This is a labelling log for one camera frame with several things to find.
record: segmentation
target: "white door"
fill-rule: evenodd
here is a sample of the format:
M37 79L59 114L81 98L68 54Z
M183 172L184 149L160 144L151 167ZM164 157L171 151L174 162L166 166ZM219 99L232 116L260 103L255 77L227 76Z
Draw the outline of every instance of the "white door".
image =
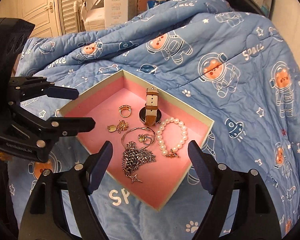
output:
M54 0L17 0L18 17L35 24L31 37L56 37L58 33Z

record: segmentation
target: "paw print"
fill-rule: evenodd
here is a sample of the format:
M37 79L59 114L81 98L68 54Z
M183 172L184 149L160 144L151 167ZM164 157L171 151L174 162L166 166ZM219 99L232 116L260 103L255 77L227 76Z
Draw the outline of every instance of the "paw print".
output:
M198 222L193 222L193 221L190 221L189 224L186 224L186 232L191 232L191 233L194 233L199 227L198 227Z
M185 94L186 95L186 97L190 97L191 96L191 92L189 91L189 90L183 90L183 92L182 92L183 94Z

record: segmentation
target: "watch face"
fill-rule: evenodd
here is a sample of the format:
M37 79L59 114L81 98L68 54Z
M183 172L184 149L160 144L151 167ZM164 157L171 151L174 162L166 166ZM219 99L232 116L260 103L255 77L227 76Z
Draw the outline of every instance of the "watch face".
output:
M155 124L159 124L160 123L161 117L162 117L161 111L158 109L157 110L157 119L155 120ZM140 121L143 124L145 124L145 121L146 121L146 107L143 107L140 110L140 112L139 112L139 119L140 119Z

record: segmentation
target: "brown leather watch strap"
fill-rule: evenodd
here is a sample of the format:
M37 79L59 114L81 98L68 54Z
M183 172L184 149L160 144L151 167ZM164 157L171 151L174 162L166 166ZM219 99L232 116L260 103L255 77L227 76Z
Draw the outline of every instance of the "brown leather watch strap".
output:
M145 125L146 126L153 126L155 124L156 119L157 119L157 116L146 115Z
M157 120L157 110L158 110L158 89L148 88L146 98L146 126L153 126Z

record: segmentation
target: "blue quilt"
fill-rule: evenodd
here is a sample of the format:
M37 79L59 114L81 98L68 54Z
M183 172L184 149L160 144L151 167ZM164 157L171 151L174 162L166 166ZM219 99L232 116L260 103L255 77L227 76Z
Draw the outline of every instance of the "blue quilt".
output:
M225 0L171 0L111 29L29 39L17 75L46 76L82 93L121 69L214 119L202 150L233 170L257 169L282 236L289 231L300 216L300 70L270 20L235 12ZM67 102L42 96L21 105L48 119ZM9 162L18 223L42 170L66 171L87 156L75 138L61 138L46 164ZM63 196L71 231L79 234ZM230 232L237 197L222 235ZM91 196L107 235L120 240L191 239L210 200L193 168L160 212L107 174Z

